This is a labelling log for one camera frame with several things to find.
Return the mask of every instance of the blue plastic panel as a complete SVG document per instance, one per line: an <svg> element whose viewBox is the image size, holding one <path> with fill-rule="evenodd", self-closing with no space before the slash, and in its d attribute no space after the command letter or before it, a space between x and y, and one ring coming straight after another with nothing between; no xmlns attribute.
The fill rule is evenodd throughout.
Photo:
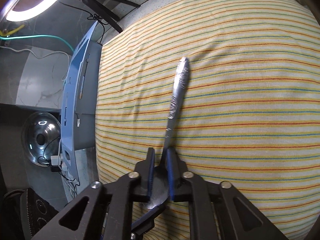
<svg viewBox="0 0 320 240"><path fill-rule="evenodd" d="M75 158L75 147L74 147L74 127L77 127L78 116L75 113L77 91L80 90L81 78L80 73L83 67L83 63L86 62L89 57L87 49L89 44L92 43L90 38L93 30L96 26L95 22L90 30L83 37L81 42L75 49L71 63L69 66L68 75L66 78L66 84L63 91L63 101L61 109L61 147L62 147L62 158L68 167L70 173L79 180L76 158Z"/></svg>

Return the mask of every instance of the striped fabric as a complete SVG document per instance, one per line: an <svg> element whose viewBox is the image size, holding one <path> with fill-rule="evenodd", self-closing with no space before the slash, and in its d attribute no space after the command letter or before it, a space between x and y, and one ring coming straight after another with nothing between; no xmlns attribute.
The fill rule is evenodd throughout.
<svg viewBox="0 0 320 240"><path fill-rule="evenodd" d="M320 213L320 27L295 0L180 0L103 46L96 111L100 180L164 143L178 61L191 80L173 145L205 180L231 181L289 239ZM169 203L145 239L189 239ZM142 212L134 207L133 219Z"/></svg>

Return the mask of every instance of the ring light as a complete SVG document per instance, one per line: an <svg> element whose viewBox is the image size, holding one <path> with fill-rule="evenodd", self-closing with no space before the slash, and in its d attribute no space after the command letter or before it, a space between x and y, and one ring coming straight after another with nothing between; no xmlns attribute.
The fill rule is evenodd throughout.
<svg viewBox="0 0 320 240"><path fill-rule="evenodd" d="M40 3L38 3L34 7L27 10L22 10L22 11L15 10L16 6L19 5L19 2L18 2L15 8L13 8L13 10L11 10L8 13L6 19L12 22L20 22L20 21L31 19L39 15L40 13L44 12L45 10L47 10L51 5L55 3L55 1L56 0L42 0Z"/></svg>

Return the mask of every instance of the spoon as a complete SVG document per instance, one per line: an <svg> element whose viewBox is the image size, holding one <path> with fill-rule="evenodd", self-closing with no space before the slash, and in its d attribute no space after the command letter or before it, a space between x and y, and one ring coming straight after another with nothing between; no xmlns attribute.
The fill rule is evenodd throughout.
<svg viewBox="0 0 320 240"><path fill-rule="evenodd" d="M152 209L163 202L169 196L168 175L165 167L167 157L167 148L170 146L173 129L175 128L180 109L183 104L184 96L189 81L189 61L183 57L177 66L173 82L172 96L168 114L167 128L164 136L164 146L161 155L160 164L154 168L153 186L150 201L145 203L145 207Z"/></svg>

